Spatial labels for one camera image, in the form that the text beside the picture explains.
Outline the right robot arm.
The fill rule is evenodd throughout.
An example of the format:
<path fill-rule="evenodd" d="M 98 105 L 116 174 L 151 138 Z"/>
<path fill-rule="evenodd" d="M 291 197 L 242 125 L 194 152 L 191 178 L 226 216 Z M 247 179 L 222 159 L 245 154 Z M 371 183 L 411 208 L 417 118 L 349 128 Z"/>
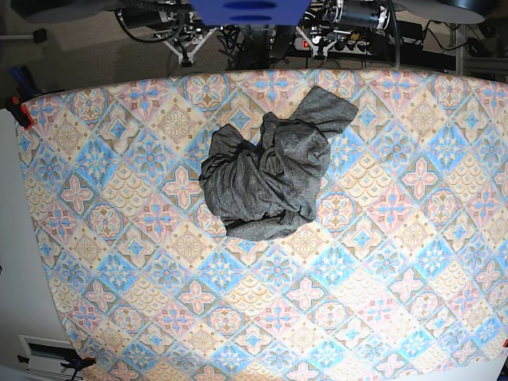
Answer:
<path fill-rule="evenodd" d="M 181 67 L 193 66 L 199 49 L 217 31 L 186 1 L 122 1 L 114 15 L 131 40 L 164 44 Z"/>

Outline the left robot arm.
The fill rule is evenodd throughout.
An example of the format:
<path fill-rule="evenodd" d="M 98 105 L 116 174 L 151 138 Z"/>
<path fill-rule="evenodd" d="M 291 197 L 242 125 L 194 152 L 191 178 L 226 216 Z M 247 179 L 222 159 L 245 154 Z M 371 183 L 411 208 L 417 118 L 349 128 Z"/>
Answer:
<path fill-rule="evenodd" d="M 295 29 L 294 48 L 318 60 L 381 55 L 391 44 L 391 18 L 383 1 L 312 1 Z"/>

